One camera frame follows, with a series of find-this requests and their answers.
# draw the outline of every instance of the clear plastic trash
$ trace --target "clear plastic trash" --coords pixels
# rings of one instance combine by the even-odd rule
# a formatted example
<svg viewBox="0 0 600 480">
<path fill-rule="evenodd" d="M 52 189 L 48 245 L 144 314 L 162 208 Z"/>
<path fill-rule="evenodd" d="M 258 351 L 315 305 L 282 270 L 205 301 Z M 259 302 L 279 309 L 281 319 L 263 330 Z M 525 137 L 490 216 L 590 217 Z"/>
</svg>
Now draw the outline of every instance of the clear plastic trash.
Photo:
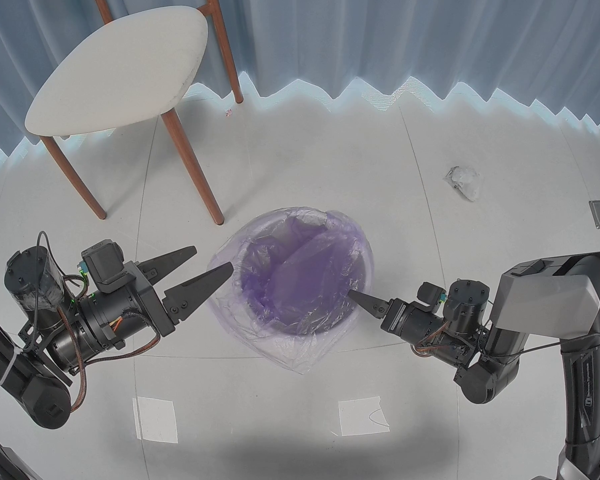
<svg viewBox="0 0 600 480">
<path fill-rule="evenodd" d="M 445 181 L 459 190 L 469 201 L 475 202 L 480 197 L 484 179 L 482 174 L 471 167 L 455 166 L 451 167 L 445 176 Z"/>
<path fill-rule="evenodd" d="M 210 298 L 225 330 L 259 354 L 304 373 L 352 328 L 350 289 L 370 292 L 373 255 L 339 212 L 284 208 L 252 220 L 209 263 L 232 278 Z"/>
</svg>

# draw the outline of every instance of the white paper square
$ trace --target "white paper square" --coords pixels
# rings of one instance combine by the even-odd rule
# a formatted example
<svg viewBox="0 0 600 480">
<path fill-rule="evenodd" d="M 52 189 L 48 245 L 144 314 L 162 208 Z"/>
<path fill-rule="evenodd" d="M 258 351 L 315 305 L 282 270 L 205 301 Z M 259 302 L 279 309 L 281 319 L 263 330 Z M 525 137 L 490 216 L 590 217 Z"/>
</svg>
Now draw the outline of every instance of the white paper square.
<svg viewBox="0 0 600 480">
<path fill-rule="evenodd" d="M 380 397 L 359 398 L 338 402 L 340 431 L 343 436 L 360 436 L 389 432 L 389 425 L 380 408 Z"/>
<path fill-rule="evenodd" d="M 177 443 L 176 411 L 171 400 L 138 396 L 134 403 L 136 437 L 145 441 Z"/>
</svg>

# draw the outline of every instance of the curtain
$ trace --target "curtain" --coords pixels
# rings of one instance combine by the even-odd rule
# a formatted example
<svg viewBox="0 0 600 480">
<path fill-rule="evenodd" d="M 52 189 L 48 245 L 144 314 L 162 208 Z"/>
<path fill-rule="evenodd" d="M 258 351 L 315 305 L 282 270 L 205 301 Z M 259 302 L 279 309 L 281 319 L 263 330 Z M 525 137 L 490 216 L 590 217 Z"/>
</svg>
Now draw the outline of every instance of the curtain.
<svg viewBox="0 0 600 480">
<path fill-rule="evenodd" d="M 108 0 L 114 18 L 205 0 Z M 496 88 L 600 123 L 600 0 L 220 0 L 239 72 L 261 95 L 296 78 L 336 97 L 355 77 L 385 94 L 414 76 L 444 98 Z M 94 0 L 0 0 L 0 148 L 23 136 L 46 78 L 102 26 Z M 210 25 L 196 82 L 230 91 Z"/>
</svg>

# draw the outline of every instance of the zip tie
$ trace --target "zip tie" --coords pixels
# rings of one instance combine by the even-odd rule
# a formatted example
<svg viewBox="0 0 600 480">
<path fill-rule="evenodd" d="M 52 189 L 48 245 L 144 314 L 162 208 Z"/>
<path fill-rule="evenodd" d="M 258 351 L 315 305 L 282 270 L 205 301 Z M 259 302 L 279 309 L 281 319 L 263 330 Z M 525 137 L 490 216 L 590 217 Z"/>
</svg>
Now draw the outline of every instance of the zip tie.
<svg viewBox="0 0 600 480">
<path fill-rule="evenodd" d="M 9 365 L 7 366 L 7 369 L 2 374 L 2 378 L 0 379 L 0 386 L 2 386 L 2 384 L 4 384 L 5 380 L 7 380 L 7 376 L 9 375 L 11 368 L 13 368 L 13 364 L 16 362 L 16 357 L 18 357 L 20 355 L 20 352 L 22 352 L 22 349 L 20 347 L 16 347 L 16 345 L 14 345 L 13 346 L 13 356 L 11 356 L 11 361 L 9 361 Z"/>
</svg>

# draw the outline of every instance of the crumpled plastic bag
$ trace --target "crumpled plastic bag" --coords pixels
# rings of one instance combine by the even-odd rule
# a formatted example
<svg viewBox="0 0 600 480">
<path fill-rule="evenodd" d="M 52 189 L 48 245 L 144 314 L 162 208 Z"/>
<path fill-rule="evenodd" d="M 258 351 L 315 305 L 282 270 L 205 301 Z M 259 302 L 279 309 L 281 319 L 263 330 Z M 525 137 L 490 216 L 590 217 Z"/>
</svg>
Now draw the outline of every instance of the crumpled plastic bag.
<svg viewBox="0 0 600 480">
<path fill-rule="evenodd" d="M 259 354 L 305 373 L 352 328 L 350 289 L 369 292 L 373 255 L 339 212 L 284 208 L 252 220 L 209 263 L 233 276 L 209 299 L 220 324 Z"/>
<path fill-rule="evenodd" d="M 445 176 L 445 181 L 453 188 L 460 190 L 469 201 L 475 202 L 480 197 L 484 178 L 482 174 L 471 167 L 455 166 L 451 167 Z"/>
</svg>

